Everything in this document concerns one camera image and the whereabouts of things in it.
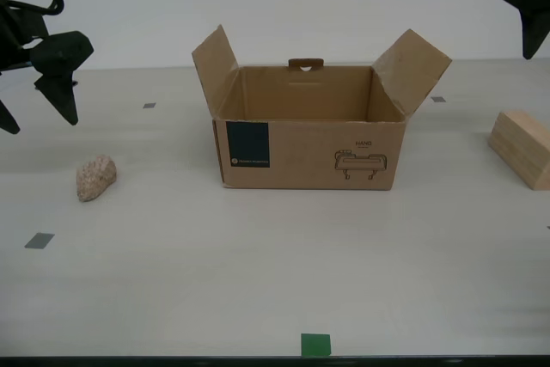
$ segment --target rock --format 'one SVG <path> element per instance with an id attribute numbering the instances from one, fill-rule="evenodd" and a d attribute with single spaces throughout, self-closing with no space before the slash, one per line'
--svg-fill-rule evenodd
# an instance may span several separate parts
<path id="1" fill-rule="evenodd" d="M 76 194 L 81 202 L 99 197 L 117 180 L 117 167 L 106 155 L 99 155 L 76 171 Z"/>

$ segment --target cardboard box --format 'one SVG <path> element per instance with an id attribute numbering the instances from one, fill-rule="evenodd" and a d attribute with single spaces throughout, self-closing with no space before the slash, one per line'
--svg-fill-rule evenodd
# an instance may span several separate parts
<path id="1" fill-rule="evenodd" d="M 221 26 L 192 57 L 235 188 L 390 189 L 406 122 L 451 62 L 407 30 L 372 66 L 240 67 Z"/>

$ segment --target white table surface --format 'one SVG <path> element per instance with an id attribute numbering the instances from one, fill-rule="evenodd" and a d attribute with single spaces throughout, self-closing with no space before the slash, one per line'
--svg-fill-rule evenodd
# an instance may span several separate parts
<path id="1" fill-rule="evenodd" d="M 454 62 L 389 192 L 223 189 L 192 68 L 77 72 L 74 127 L 36 77 L 0 78 L 0 355 L 550 352 L 550 193 L 486 144 L 501 110 L 550 125 L 550 61 Z"/>

